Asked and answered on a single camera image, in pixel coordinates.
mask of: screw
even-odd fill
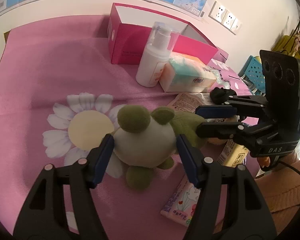
[[[52,165],[52,164],[47,164],[47,165],[44,167],[44,169],[45,169],[46,171],[50,171],[50,170],[52,170],[52,168],[53,168],[53,165]]]
[[[246,166],[244,166],[243,164],[239,164],[237,167],[240,171],[244,171],[246,169]]]
[[[78,163],[80,164],[80,165],[84,165],[84,164],[86,164],[87,163],[87,159],[86,158],[81,158],[81,159],[79,159],[78,160]]]
[[[205,157],[203,160],[205,163],[213,163],[213,159],[211,157]]]

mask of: yellow flower center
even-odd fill
[[[103,137],[113,131],[114,126],[111,120],[94,110],[76,114],[68,128],[70,141],[85,151],[98,147]]]

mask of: bottle label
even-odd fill
[[[162,74],[162,71],[164,69],[164,65],[166,64],[167,62],[158,62],[157,63],[157,66],[155,67],[154,71],[153,71],[153,74],[152,74],[152,77],[150,79],[150,82],[149,82],[149,85],[155,85],[157,84],[161,74]]]

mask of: white wall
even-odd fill
[[[177,10],[145,0],[39,0],[0,16],[0,58],[4,50],[3,33],[29,22],[67,15],[109,14],[113,2],[128,3],[160,10],[183,18],[200,29],[215,45],[229,53],[227,63],[239,72],[249,55],[271,49],[276,39],[290,33],[298,23],[295,0],[218,0],[243,23],[238,35],[207,17],[214,0],[205,6],[200,22]]]

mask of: plush toy's white belly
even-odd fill
[[[158,124],[152,117],[141,133],[129,133],[121,128],[114,134],[114,153],[130,166],[154,168],[163,163],[176,149],[176,136],[168,123]]]

